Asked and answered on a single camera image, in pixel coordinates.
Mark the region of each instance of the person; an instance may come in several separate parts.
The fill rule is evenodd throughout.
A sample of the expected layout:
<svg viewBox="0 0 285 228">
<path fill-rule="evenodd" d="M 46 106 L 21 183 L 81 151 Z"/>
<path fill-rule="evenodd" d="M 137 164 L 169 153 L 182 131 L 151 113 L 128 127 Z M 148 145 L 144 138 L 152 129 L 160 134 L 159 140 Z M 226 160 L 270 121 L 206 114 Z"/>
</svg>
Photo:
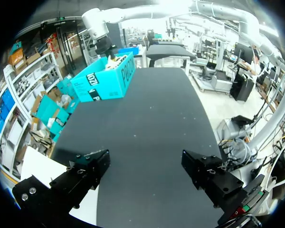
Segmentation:
<svg viewBox="0 0 285 228">
<path fill-rule="evenodd" d="M 251 73 L 251 77 L 253 78 L 253 81 L 256 82 L 257 80 L 257 75 L 261 73 L 261 67 L 259 65 L 260 61 L 260 56 L 258 55 L 258 52 L 256 49 L 253 49 L 255 55 L 252 59 L 251 64 L 245 63 L 248 71 Z"/>
</svg>

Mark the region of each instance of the screw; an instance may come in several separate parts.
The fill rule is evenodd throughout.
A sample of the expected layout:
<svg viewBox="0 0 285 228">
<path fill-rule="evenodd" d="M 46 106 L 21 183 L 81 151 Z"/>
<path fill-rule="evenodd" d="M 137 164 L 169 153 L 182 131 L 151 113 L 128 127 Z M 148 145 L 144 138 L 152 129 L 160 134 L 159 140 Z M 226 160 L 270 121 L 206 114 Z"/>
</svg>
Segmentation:
<svg viewBox="0 0 285 228">
<path fill-rule="evenodd" d="M 29 196 L 28 196 L 26 193 L 23 193 L 22 196 L 21 196 L 21 199 L 22 199 L 23 201 L 27 201 L 28 198 L 29 198 Z"/>
<path fill-rule="evenodd" d="M 36 193 L 36 189 L 35 188 L 30 188 L 29 189 L 29 193 L 32 194 L 32 195 L 35 194 Z"/>
</svg>

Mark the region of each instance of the ceiling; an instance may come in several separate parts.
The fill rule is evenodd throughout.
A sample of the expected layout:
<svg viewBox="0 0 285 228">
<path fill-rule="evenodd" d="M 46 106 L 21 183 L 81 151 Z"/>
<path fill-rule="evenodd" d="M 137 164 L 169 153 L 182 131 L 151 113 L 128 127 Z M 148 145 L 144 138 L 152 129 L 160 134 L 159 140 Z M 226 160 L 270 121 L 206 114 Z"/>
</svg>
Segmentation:
<svg viewBox="0 0 285 228">
<path fill-rule="evenodd" d="M 274 18 L 273 15 L 268 13 L 267 10 L 264 10 L 264 7 L 260 7 L 257 4 L 257 0 L 212 0 L 210 2 L 248 11 L 254 14 L 260 23 L 265 22 L 267 26 L 275 28 L 275 25 L 272 22 L 272 18 Z M 25 27 L 59 16 L 81 16 L 84 12 L 92 8 L 105 10 L 109 8 L 129 8 L 158 3 L 159 0 L 47 0 L 36 9 Z M 276 38 L 270 34 L 268 34 L 267 37 L 280 49 L 281 53 L 285 55 L 285 39 L 282 37 Z"/>
</svg>

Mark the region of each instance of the glass door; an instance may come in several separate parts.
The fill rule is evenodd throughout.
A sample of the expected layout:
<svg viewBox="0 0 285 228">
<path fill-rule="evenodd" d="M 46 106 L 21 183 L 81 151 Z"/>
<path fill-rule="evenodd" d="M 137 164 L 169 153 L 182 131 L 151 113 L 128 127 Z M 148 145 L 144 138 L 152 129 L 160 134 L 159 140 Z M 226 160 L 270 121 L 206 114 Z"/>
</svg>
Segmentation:
<svg viewBox="0 0 285 228">
<path fill-rule="evenodd" d="M 77 21 L 56 27 L 57 39 L 64 65 L 71 76 L 76 76 L 87 64 L 77 31 Z"/>
</svg>

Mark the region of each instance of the workbench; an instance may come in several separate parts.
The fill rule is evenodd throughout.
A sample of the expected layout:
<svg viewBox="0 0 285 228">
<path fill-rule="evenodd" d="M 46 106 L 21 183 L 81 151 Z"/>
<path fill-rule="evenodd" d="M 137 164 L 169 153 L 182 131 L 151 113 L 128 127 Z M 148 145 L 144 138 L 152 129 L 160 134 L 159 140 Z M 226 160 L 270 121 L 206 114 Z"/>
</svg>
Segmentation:
<svg viewBox="0 0 285 228">
<path fill-rule="evenodd" d="M 220 156 L 182 69 L 136 69 L 124 98 L 80 103 L 52 159 L 68 166 L 74 155 L 100 149 L 110 150 L 111 166 L 100 181 L 98 226 L 217 226 L 222 210 L 196 190 L 181 165 L 183 149 Z"/>
<path fill-rule="evenodd" d="M 154 67 L 155 61 L 161 58 L 181 58 L 184 60 L 186 75 L 189 75 L 189 61 L 193 61 L 196 58 L 195 54 L 178 45 L 151 45 L 147 50 L 146 56 L 151 59 L 149 67 Z"/>
</svg>

